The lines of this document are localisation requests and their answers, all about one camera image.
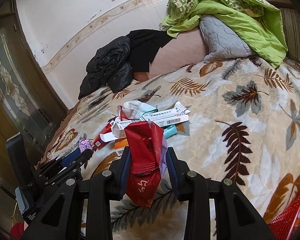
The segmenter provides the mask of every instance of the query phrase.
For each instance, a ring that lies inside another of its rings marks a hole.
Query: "green blanket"
[[[281,12],[265,0],[169,0],[168,6],[170,15],[162,23],[171,37],[198,26],[201,14],[213,14],[273,67],[288,51]]]

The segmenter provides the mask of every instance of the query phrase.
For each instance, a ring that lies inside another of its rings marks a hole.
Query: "floral wallpaper border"
[[[80,42],[89,37],[97,29],[117,18],[119,15],[127,13],[135,8],[143,7],[149,3],[160,1],[160,0],[129,0],[113,9],[107,11],[100,17],[96,18],[84,28],[82,28],[76,35],[74,35],[48,62],[47,65],[42,67],[45,74],[49,73],[58,63]]]

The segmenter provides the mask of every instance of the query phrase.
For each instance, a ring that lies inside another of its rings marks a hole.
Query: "red mesh basket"
[[[277,240],[289,240],[300,225],[300,196],[268,223]]]

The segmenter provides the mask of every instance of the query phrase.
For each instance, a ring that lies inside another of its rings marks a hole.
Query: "gray pillow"
[[[232,29],[213,15],[202,15],[200,29],[209,47],[209,54],[203,59],[205,63],[257,55]]]

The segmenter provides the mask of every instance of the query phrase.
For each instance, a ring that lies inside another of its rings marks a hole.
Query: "door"
[[[12,2],[0,14],[0,177],[16,186],[6,140],[23,133],[30,163],[36,164],[67,109],[34,62]]]

